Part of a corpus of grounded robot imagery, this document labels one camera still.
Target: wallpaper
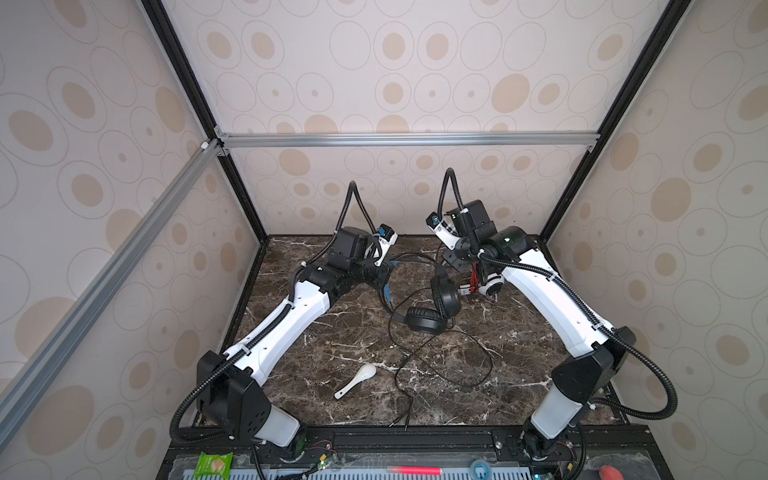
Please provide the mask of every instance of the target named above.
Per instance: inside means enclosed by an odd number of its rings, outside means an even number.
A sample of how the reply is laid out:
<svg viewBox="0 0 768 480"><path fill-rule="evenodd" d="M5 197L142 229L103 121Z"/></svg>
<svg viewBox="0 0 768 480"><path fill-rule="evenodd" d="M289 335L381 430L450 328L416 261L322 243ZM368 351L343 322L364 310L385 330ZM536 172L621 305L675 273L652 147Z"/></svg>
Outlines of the wallpaper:
<svg viewBox="0 0 768 480"><path fill-rule="evenodd" d="M674 381L677 413L648 424L681 480L768 471L766 127L768 1L697 2L551 241ZM634 360L617 386L666 402Z"/></svg>
<svg viewBox="0 0 768 480"><path fill-rule="evenodd" d="M0 478L155 478L256 254L234 201L212 160L0 455Z"/></svg>
<svg viewBox="0 0 768 480"><path fill-rule="evenodd" d="M373 223L427 234L445 169L462 200L482 200L501 230L538 234L584 156L584 145L233 149L267 233L333 233L350 180ZM456 205L453 190L444 210ZM345 225L368 230L353 200Z"/></svg>
<svg viewBox="0 0 768 480"><path fill-rule="evenodd" d="M199 148L131 0L0 15L0 391Z"/></svg>
<svg viewBox="0 0 768 480"><path fill-rule="evenodd" d="M224 131L590 130L665 0L166 0Z"/></svg>

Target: headphones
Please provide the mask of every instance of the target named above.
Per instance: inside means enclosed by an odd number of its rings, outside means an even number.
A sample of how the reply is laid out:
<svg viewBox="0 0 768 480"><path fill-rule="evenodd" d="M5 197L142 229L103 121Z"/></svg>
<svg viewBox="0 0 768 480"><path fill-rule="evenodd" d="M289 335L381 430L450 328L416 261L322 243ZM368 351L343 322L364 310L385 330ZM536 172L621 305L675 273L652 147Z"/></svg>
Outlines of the headphones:
<svg viewBox="0 0 768 480"><path fill-rule="evenodd" d="M432 300L435 309L421 306L411 306L405 316L401 313L393 313L392 319L406 324L414 332L439 335L448 327L448 320L458 315L462 309L462 302L458 299L456 285L448 277L448 272L443 265L437 266L437 275L429 281L432 289Z"/></svg>

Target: red marker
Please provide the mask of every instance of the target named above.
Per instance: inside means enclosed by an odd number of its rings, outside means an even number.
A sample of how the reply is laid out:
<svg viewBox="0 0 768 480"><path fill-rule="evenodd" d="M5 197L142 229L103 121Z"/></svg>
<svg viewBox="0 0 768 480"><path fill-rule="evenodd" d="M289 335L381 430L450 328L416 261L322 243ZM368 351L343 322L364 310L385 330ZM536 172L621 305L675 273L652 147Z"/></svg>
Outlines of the red marker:
<svg viewBox="0 0 768 480"><path fill-rule="evenodd" d="M440 467L401 467L387 465L387 473L402 473L404 475L442 475Z"/></svg>

